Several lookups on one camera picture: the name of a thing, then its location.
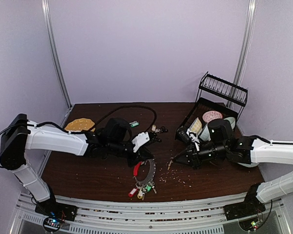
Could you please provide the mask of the metal keyring with red handle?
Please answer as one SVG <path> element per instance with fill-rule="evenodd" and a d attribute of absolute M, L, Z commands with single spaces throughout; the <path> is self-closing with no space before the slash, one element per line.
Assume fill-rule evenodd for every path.
<path fill-rule="evenodd" d="M 139 162 L 133 169 L 133 178 L 137 186 L 146 185 L 154 179 L 156 164 L 154 159 Z"/>

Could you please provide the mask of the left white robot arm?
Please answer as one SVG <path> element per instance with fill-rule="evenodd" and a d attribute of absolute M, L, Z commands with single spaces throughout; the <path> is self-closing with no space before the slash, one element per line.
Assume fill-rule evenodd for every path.
<path fill-rule="evenodd" d="M 75 220 L 77 207 L 56 201 L 50 185 L 32 168 L 25 156 L 27 150 L 46 150 L 81 157 L 114 155 L 127 160 L 129 167 L 152 160 L 147 146 L 156 142 L 154 132 L 132 135 L 131 125 L 122 118 L 111 118 L 98 130 L 66 130 L 53 122 L 29 121 L 26 114 L 17 115 L 0 132 L 0 167 L 11 171 L 31 193 L 35 211 L 54 221 Z"/>

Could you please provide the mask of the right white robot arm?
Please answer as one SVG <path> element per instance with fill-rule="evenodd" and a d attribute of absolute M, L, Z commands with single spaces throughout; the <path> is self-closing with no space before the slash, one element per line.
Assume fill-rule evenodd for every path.
<path fill-rule="evenodd" d="M 257 135 L 236 138 L 228 118 L 202 126 L 197 118 L 189 127 L 180 126 L 176 138 L 187 144 L 173 162 L 198 169 L 203 162 L 226 158 L 244 166 L 259 163 L 293 165 L 293 141 L 267 140 Z M 244 201 L 224 206 L 227 220 L 265 211 L 265 204 L 293 193 L 293 171 L 268 182 L 252 185 Z"/>

